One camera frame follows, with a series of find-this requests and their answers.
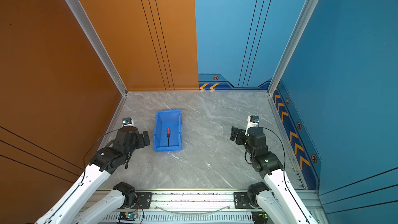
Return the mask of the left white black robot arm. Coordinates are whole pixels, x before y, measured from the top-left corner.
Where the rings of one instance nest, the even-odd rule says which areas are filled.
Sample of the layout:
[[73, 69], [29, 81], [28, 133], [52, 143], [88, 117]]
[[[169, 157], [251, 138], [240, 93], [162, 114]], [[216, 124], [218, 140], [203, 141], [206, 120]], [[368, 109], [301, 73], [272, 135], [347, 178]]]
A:
[[80, 212], [104, 181], [120, 166], [128, 166], [135, 150], [148, 145], [147, 131], [139, 133], [138, 128], [130, 125], [118, 129], [115, 139], [96, 152], [79, 179], [37, 223], [97, 224], [120, 207], [137, 206], [135, 188], [127, 183], [118, 183], [105, 198]]

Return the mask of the red handled screwdriver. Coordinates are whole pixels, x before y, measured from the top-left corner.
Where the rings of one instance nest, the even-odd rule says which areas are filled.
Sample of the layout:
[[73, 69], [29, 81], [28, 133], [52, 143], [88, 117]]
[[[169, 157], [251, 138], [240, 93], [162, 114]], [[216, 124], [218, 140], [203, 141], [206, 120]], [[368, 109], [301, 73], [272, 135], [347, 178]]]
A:
[[170, 146], [171, 129], [167, 128], [167, 146]]

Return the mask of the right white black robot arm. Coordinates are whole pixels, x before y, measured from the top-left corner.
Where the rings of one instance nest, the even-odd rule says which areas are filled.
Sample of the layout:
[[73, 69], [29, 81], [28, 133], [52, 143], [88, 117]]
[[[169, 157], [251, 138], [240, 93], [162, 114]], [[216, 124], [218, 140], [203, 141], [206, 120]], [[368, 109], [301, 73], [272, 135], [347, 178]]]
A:
[[245, 147], [249, 164], [262, 178], [250, 185], [250, 204], [265, 211], [275, 224], [316, 224], [317, 220], [297, 194], [279, 158], [268, 149], [262, 127], [248, 131], [231, 128], [230, 140]]

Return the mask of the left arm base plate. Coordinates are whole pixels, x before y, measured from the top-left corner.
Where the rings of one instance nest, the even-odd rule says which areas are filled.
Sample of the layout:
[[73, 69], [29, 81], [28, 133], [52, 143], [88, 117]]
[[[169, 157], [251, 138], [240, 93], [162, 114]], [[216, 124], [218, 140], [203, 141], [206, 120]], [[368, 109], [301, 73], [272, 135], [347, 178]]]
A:
[[122, 209], [128, 209], [130, 211], [136, 209], [150, 209], [152, 192], [136, 192], [134, 202], [123, 205]]

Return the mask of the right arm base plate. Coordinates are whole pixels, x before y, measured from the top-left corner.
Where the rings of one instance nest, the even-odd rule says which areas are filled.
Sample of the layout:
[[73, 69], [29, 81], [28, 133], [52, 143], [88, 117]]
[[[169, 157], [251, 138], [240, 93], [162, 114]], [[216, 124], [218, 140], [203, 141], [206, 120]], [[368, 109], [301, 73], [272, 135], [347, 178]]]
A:
[[258, 208], [251, 204], [250, 199], [248, 197], [248, 193], [246, 191], [234, 192], [233, 198], [234, 198], [235, 209], [257, 209]]

